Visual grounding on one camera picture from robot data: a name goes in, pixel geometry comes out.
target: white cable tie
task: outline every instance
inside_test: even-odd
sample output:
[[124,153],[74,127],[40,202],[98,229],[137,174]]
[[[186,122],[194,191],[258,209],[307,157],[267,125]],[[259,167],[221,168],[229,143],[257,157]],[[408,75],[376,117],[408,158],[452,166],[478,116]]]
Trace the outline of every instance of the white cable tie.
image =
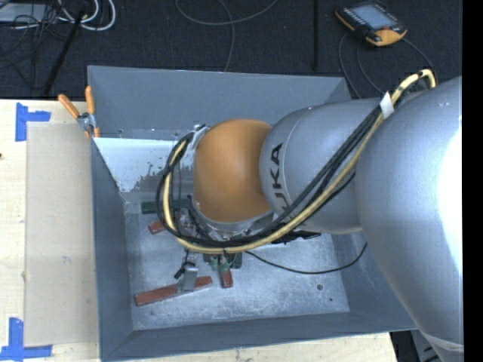
[[394,105],[392,104],[391,96],[389,95],[388,91],[384,94],[384,97],[379,102],[379,106],[381,110],[383,110],[384,119],[389,117],[394,112]]

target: green component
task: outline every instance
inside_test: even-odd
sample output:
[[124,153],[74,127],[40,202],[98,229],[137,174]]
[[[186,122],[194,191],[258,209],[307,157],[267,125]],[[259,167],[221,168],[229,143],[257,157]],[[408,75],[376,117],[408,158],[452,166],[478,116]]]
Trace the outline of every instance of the green component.
[[220,271],[222,271],[222,273],[225,273],[226,271],[228,271],[229,269],[229,263],[228,262],[222,262],[220,264]]
[[211,269],[213,271],[218,271],[218,256],[211,257]]
[[[189,206],[189,199],[183,198],[181,200],[174,200],[173,207],[175,208],[187,208]],[[142,214],[154,214],[156,213],[155,202],[154,201],[144,201],[141,203],[141,213]]]
[[232,268],[240,269],[242,267],[243,253],[237,253],[233,260]]

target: orange spherical end effector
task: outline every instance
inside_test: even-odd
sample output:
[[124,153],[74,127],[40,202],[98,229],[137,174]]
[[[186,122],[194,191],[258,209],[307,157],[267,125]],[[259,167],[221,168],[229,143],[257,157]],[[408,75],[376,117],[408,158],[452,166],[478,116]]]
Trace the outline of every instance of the orange spherical end effector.
[[262,121],[232,119],[202,137],[193,164],[193,197],[208,219],[239,222],[270,211],[258,165],[271,129]]

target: black cable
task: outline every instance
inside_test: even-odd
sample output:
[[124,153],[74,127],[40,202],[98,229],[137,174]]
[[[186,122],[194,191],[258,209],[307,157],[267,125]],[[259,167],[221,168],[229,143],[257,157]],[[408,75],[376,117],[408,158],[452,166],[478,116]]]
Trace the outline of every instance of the black cable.
[[347,37],[349,33],[346,32],[342,38],[340,38],[339,40],[339,47],[338,47],[338,55],[339,55],[339,64],[340,64],[340,68],[342,69],[342,72],[344,74],[344,78],[346,78],[346,81],[347,83],[349,83],[349,86],[352,88],[352,90],[354,91],[354,94],[358,97],[358,98],[362,98],[361,94],[357,91],[357,89],[355,88],[355,85],[352,83],[352,81],[350,80],[349,78],[349,74],[347,74],[347,71],[346,71],[346,68],[344,66],[344,63],[343,63],[343,60],[342,60],[342,43],[344,41],[344,39]]
[[412,43],[411,41],[408,41],[406,38],[402,38],[401,40],[404,43],[409,44],[412,48],[414,48],[414,50],[416,50],[417,53],[419,53],[419,55],[421,55],[423,57],[423,59],[428,63],[428,67],[432,70],[433,75],[435,76],[436,84],[438,84],[438,78],[437,78],[437,75],[436,75],[435,67],[431,63],[431,60],[429,60],[429,58],[426,56],[426,54],[423,53],[414,43]]
[[285,267],[285,266],[280,265],[280,264],[276,264],[274,262],[270,262],[269,260],[266,260],[263,257],[260,257],[260,256],[256,255],[255,253],[249,251],[249,250],[247,250],[245,252],[248,253],[249,255],[252,255],[256,259],[259,259],[261,262],[264,262],[268,265],[272,265],[273,267],[276,267],[276,268],[284,269],[285,271],[290,271],[290,272],[294,272],[296,274],[302,274],[302,275],[323,275],[323,274],[328,274],[328,273],[331,273],[331,272],[337,272],[337,271],[340,271],[342,269],[348,268],[351,265],[354,265],[361,258],[362,254],[365,252],[365,249],[367,248],[367,246],[368,246],[368,243],[365,243],[363,248],[361,249],[361,252],[359,253],[359,255],[357,255],[357,257],[353,261],[351,261],[349,264],[345,264],[342,267],[337,267],[337,268],[333,268],[333,269],[326,269],[324,271],[301,271],[301,270],[298,270],[298,269],[292,269],[292,268],[288,268],[288,267]]
[[[343,63],[343,59],[342,59],[342,43],[343,43],[343,40],[345,39],[345,37],[348,35],[349,33],[346,32],[342,38],[340,39],[339,41],[339,47],[338,47],[338,56],[339,56],[339,63],[340,63],[340,68],[342,69],[343,71],[343,74],[344,74],[344,78],[346,79],[347,83],[349,83],[349,86],[352,88],[352,90],[354,91],[355,95],[358,97],[358,98],[362,98],[361,94],[357,91],[357,89],[355,88],[355,85],[352,83],[352,81],[350,80],[350,77],[349,75],[347,74],[347,71],[346,71],[346,68],[344,66],[344,63]],[[435,68],[431,62],[431,60],[429,60],[429,58],[414,44],[412,43],[411,41],[407,40],[406,38],[401,38],[401,40],[410,45],[417,53],[419,53],[421,55],[421,57],[426,61],[426,63],[428,64],[428,68],[431,69],[433,71],[433,74],[435,76],[435,81],[436,83],[438,82],[438,79],[436,77],[436,72],[435,72]],[[361,56],[360,56],[360,49],[361,49],[361,45],[362,45],[362,42],[359,42],[358,43],[358,46],[355,50],[355,53],[356,53],[356,57],[357,57],[357,62],[358,62],[358,67],[359,69],[361,70],[361,73],[363,74],[363,76],[367,79],[367,81],[369,82],[369,84],[374,88],[376,89],[380,94],[384,95],[385,94],[385,91],[384,90],[381,90],[373,81],[372,79],[369,77],[369,75],[367,74],[367,72],[365,71],[362,63],[361,63]]]
[[45,89],[44,89],[44,96],[47,96],[50,91],[52,86],[54,85],[55,79],[57,77],[57,74],[59,73],[60,67],[62,66],[62,63],[65,59],[65,56],[67,55],[67,52],[69,51],[70,45],[72,44],[72,41],[74,40],[75,34],[77,33],[80,25],[82,18],[87,10],[87,6],[89,4],[90,0],[82,0],[82,5],[81,8],[78,11],[77,17],[75,19],[74,25],[72,26],[72,29],[70,30],[69,37],[64,43],[64,46],[62,48],[62,51],[60,52],[59,56],[57,57],[54,67],[51,70],[51,74],[48,76],[48,79],[45,83]]
[[355,51],[355,54],[357,56],[357,63],[358,63],[359,69],[361,70],[363,76],[371,84],[371,86],[374,87],[377,91],[379,91],[380,94],[384,95],[385,94],[384,91],[381,90],[380,88],[378,88],[378,86],[376,86],[376,84],[372,81],[372,79],[369,77],[369,75],[366,73],[364,67],[362,66],[362,63],[361,63],[361,46],[362,46],[362,43],[359,43],[357,48],[356,48],[356,51]]

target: black wire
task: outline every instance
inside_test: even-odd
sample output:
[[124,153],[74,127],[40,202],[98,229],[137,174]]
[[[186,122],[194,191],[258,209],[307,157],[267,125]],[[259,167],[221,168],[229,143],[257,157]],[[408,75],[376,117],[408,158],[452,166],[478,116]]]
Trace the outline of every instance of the black wire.
[[369,75],[366,73],[364,67],[362,66],[362,63],[361,63],[361,46],[362,46],[362,44],[359,43],[358,46],[357,46],[356,52],[355,52],[356,56],[357,56],[357,63],[358,63],[359,69],[361,70],[363,76],[371,84],[371,86],[374,87],[377,91],[379,91],[380,94],[384,95],[384,91],[381,90],[380,88],[378,88],[378,86],[376,86],[376,84],[372,81],[372,79],[369,77]]
[[346,71],[346,67],[344,66],[344,63],[343,63],[343,60],[342,60],[342,43],[344,41],[344,39],[347,37],[349,33],[346,32],[342,38],[340,38],[339,40],[339,47],[338,47],[338,55],[339,55],[339,64],[340,64],[340,68],[342,69],[342,72],[344,74],[344,77],[346,78],[347,80],[347,83],[349,83],[349,86],[352,88],[352,90],[354,91],[354,94],[358,97],[358,98],[362,98],[361,94],[357,91],[357,89],[355,88],[355,85],[352,83],[352,81],[350,80],[350,77],[349,77],[349,74],[347,74],[347,71]]
[[[342,69],[343,71],[343,74],[344,74],[344,78],[346,79],[347,83],[349,83],[349,86],[352,88],[352,90],[354,91],[355,95],[358,97],[358,98],[362,98],[361,94],[357,91],[357,89],[355,88],[355,85],[353,84],[353,82],[350,80],[350,77],[349,75],[347,74],[347,71],[346,71],[346,68],[344,66],[344,63],[343,63],[343,59],[342,59],[342,43],[343,43],[343,40],[345,39],[345,37],[348,35],[349,33],[346,32],[342,38],[340,39],[339,41],[339,47],[338,47],[338,54],[339,54],[339,63],[340,63],[340,68]],[[437,79],[437,76],[436,76],[436,72],[435,72],[435,68],[431,62],[431,60],[429,60],[429,58],[414,44],[412,43],[411,41],[407,40],[406,38],[401,38],[401,40],[410,45],[417,53],[419,53],[421,55],[421,57],[426,61],[426,63],[428,64],[428,68],[430,68],[435,76],[435,81],[436,83],[438,82],[438,79]],[[381,90],[373,81],[372,79],[369,77],[369,75],[366,73],[364,67],[362,66],[362,63],[361,63],[361,56],[360,56],[360,49],[361,49],[361,45],[362,43],[358,43],[358,46],[356,48],[356,57],[357,57],[357,62],[358,62],[358,67],[359,69],[361,70],[361,73],[363,74],[363,76],[367,79],[367,81],[369,82],[369,84],[375,88],[380,94],[384,95],[385,92],[383,90]]]
[[409,44],[412,48],[414,48],[414,50],[416,50],[417,53],[419,53],[419,55],[421,55],[423,57],[423,59],[428,63],[428,67],[432,70],[433,75],[435,76],[436,84],[438,84],[438,78],[437,78],[437,75],[436,75],[435,67],[431,63],[431,60],[429,60],[429,58],[426,56],[426,54],[423,53],[414,43],[412,43],[411,41],[408,41],[406,38],[402,38],[401,40],[404,43]]
[[273,267],[284,269],[285,271],[290,271],[290,272],[294,272],[296,274],[302,274],[302,275],[323,275],[323,274],[328,274],[328,273],[331,273],[331,272],[337,272],[337,271],[340,271],[342,269],[348,268],[351,265],[354,265],[361,258],[362,254],[365,252],[365,249],[367,248],[367,246],[368,246],[368,243],[365,243],[363,248],[361,249],[361,252],[359,253],[359,255],[357,255],[357,257],[353,261],[351,261],[349,264],[345,264],[342,267],[337,267],[337,268],[333,268],[333,269],[326,269],[324,271],[301,271],[301,270],[298,270],[298,269],[292,269],[292,268],[288,268],[288,267],[285,267],[285,266],[280,265],[280,264],[276,264],[274,262],[270,262],[269,260],[266,260],[263,257],[260,257],[260,256],[256,255],[255,253],[249,251],[249,250],[247,250],[245,252],[248,253],[249,255],[252,255],[256,259],[259,259],[261,262],[264,262],[268,265],[272,265]]

